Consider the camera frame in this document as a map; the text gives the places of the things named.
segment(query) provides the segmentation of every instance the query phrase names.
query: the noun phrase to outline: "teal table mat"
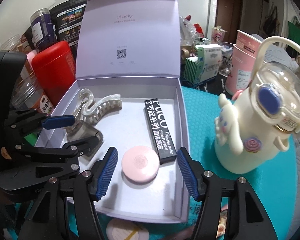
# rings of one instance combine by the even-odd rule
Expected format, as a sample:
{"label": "teal table mat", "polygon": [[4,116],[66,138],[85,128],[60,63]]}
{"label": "teal table mat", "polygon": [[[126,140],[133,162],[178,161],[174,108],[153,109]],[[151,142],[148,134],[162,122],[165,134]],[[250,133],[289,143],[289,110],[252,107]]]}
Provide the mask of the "teal table mat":
{"label": "teal table mat", "polygon": [[[228,179],[239,177],[224,169],[214,151],[214,118],[219,115],[218,96],[190,88],[182,88],[186,105],[190,138],[190,154],[206,170]],[[279,153],[257,169],[244,175],[258,194],[274,225],[279,240],[284,240],[292,221],[297,194],[297,164],[292,138],[290,149]],[[150,240],[160,239],[193,225],[200,205],[190,197],[189,220],[183,224],[146,224]],[[73,205],[69,206],[70,228],[77,234]],[[112,219],[98,214],[106,238],[106,225]]]}

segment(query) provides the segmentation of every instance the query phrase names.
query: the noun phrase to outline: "green bag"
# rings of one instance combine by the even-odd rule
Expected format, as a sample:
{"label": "green bag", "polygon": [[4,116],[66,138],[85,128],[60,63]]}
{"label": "green bag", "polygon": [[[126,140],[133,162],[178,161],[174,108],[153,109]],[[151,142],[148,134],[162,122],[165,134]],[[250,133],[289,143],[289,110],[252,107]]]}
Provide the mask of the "green bag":
{"label": "green bag", "polygon": [[288,22],[289,36],[288,39],[300,45],[300,29],[292,22]]}

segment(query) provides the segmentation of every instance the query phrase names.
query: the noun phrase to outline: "doorway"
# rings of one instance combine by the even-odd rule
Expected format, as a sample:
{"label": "doorway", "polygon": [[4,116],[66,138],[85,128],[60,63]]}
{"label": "doorway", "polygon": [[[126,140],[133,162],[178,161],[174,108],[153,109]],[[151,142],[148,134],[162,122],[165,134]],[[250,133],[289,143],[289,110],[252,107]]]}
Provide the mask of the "doorway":
{"label": "doorway", "polygon": [[215,26],[221,26],[226,31],[223,41],[235,43],[237,30],[240,26],[242,0],[218,0]]}

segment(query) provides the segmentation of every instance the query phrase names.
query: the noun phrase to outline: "black product box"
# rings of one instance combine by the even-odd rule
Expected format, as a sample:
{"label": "black product box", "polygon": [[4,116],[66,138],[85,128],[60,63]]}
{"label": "black product box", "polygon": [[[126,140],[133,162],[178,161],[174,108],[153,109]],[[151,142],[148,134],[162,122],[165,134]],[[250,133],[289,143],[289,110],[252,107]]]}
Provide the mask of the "black product box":
{"label": "black product box", "polygon": [[74,59],[77,57],[79,34],[87,0],[69,0],[50,9],[58,41],[67,41]]}
{"label": "black product box", "polygon": [[157,147],[160,164],[173,162],[177,157],[177,152],[173,145],[158,99],[145,100],[145,106],[150,131],[154,144]]}

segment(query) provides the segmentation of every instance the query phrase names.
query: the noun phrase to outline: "plastic bag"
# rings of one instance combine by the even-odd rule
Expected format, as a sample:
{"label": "plastic bag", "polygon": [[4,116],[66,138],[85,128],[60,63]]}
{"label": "plastic bag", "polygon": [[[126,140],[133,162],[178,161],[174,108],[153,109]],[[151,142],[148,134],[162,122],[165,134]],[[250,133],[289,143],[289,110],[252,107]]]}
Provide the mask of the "plastic bag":
{"label": "plastic bag", "polygon": [[192,46],[198,37],[196,28],[187,19],[180,16],[180,45]]}

